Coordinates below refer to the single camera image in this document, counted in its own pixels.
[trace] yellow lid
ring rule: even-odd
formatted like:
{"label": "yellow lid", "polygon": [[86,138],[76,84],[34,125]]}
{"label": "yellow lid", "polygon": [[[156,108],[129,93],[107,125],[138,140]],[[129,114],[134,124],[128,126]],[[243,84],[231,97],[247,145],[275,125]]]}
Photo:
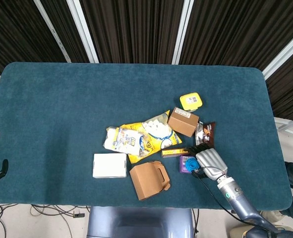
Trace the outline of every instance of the yellow lid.
{"label": "yellow lid", "polygon": [[194,111],[202,106],[198,93],[189,93],[180,97],[181,106],[185,111]]}

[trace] gray floor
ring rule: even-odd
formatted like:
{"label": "gray floor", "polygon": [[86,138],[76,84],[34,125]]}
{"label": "gray floor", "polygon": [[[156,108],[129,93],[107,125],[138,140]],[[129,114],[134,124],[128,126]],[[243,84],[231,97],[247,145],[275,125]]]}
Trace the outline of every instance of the gray floor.
{"label": "gray floor", "polygon": [[[286,161],[293,161],[293,135],[287,132],[279,133],[281,147]],[[73,238],[85,238],[87,234],[88,212],[84,218],[73,219],[66,217],[70,225]],[[69,230],[61,216],[48,217],[30,215],[30,205],[17,205],[5,210],[2,217],[6,225],[8,238],[69,238]],[[284,217],[277,222],[293,228],[293,219]],[[222,210],[201,209],[199,215],[198,238],[229,237],[229,231],[241,224],[229,217]],[[0,238],[4,237],[4,231],[0,225]]]}

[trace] table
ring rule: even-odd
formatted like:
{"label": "table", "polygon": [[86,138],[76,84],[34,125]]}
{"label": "table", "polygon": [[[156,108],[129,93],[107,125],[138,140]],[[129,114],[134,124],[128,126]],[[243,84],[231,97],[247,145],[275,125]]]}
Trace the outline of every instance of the table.
{"label": "table", "polygon": [[[160,64],[8,65],[0,79],[0,166],[9,160],[0,203],[219,208],[198,180],[179,173],[178,158],[160,153],[138,164],[161,161],[171,188],[144,201],[128,171],[126,178],[92,178],[93,154],[111,152],[102,146],[106,127],[172,110],[190,92],[203,100],[194,114],[216,122],[215,148],[228,175],[257,209],[288,208],[292,196],[262,73]],[[180,137],[177,147],[194,143]],[[216,182],[206,183],[229,208]]]}

